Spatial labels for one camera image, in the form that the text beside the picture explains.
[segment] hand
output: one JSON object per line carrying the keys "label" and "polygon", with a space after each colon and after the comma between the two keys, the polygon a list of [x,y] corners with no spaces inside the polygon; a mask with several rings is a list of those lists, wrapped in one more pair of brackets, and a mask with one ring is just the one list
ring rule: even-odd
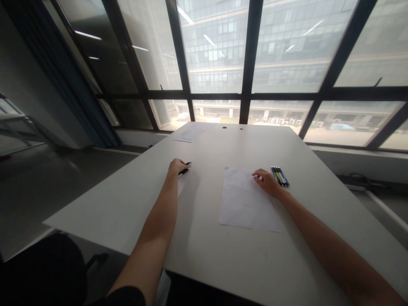
{"label": "hand", "polygon": [[186,165],[181,159],[173,159],[169,166],[169,173],[179,173],[184,169],[188,169],[189,166]]}
{"label": "hand", "polygon": [[275,177],[264,169],[256,170],[252,176],[255,182],[270,196],[279,198],[281,195],[285,194],[287,191],[276,181]]}

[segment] green marker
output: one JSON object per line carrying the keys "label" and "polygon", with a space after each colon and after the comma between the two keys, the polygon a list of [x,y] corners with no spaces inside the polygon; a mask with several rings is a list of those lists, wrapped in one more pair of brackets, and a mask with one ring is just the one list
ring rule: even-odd
{"label": "green marker", "polygon": [[282,182],[281,182],[281,181],[278,179],[278,177],[276,176],[276,172],[275,172],[274,168],[273,168],[273,167],[271,167],[271,168],[272,168],[272,174],[273,174],[273,176],[275,177],[276,181],[279,183],[279,185],[282,186]]}

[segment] curtain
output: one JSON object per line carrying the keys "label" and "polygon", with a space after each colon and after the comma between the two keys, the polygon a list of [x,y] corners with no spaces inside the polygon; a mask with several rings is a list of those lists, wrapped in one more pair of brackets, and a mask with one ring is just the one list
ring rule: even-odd
{"label": "curtain", "polygon": [[96,147],[121,141],[41,0],[1,0],[31,53]]}

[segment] glass pane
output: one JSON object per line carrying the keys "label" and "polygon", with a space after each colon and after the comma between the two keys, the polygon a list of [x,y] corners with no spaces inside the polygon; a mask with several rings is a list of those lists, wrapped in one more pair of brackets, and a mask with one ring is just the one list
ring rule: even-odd
{"label": "glass pane", "polygon": [[114,100],[113,103],[125,128],[153,129],[142,100]]}
{"label": "glass pane", "polygon": [[118,2],[149,89],[183,89],[166,2]]}
{"label": "glass pane", "polygon": [[18,111],[16,111],[6,100],[0,99],[0,107],[6,113],[18,114]]}
{"label": "glass pane", "polygon": [[190,120],[187,100],[149,100],[160,130],[177,130]]}
{"label": "glass pane", "polygon": [[403,102],[323,101],[304,141],[365,147]]}
{"label": "glass pane", "polygon": [[319,91],[356,3],[264,1],[252,92]]}
{"label": "glass pane", "polygon": [[381,0],[335,86],[408,85],[408,2]]}
{"label": "glass pane", "polygon": [[48,12],[51,15],[51,18],[55,22],[55,25],[61,32],[62,36],[65,39],[65,42],[67,43],[68,47],[72,51],[72,53],[75,56],[75,59],[79,63],[80,68],[83,70],[84,74],[88,77],[88,82],[89,85],[92,87],[94,93],[101,93],[101,90],[97,84],[97,82],[94,79],[94,76],[92,75],[91,71],[88,68],[88,65],[85,63],[80,51],[78,50],[77,46],[75,45],[74,41],[72,40],[71,36],[68,33],[67,28],[64,26],[62,23],[61,18],[58,16],[57,11],[55,10],[54,6],[52,5],[50,0],[42,0],[44,3],[45,7],[47,8]]}
{"label": "glass pane", "polygon": [[58,2],[106,90],[111,94],[138,93],[102,1]]}
{"label": "glass pane", "polygon": [[299,134],[313,101],[252,100],[248,124],[291,127]]}
{"label": "glass pane", "polygon": [[382,149],[408,150],[408,120],[405,121],[381,146]]}
{"label": "glass pane", "polygon": [[179,0],[192,93],[241,93],[249,0]]}
{"label": "glass pane", "polygon": [[199,122],[239,123],[240,100],[193,100]]}
{"label": "glass pane", "polygon": [[111,107],[109,106],[109,104],[102,99],[99,99],[99,103],[102,106],[102,109],[105,113],[105,115],[108,117],[110,124],[112,124],[113,126],[119,126],[119,121],[118,119],[116,119],[115,114],[113,113]]}

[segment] shirt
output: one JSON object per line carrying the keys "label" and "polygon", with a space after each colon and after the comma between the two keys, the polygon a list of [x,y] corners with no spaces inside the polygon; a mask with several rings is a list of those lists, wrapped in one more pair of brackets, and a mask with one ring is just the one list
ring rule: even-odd
{"label": "shirt", "polygon": [[136,287],[122,287],[90,306],[146,306],[143,293]]}

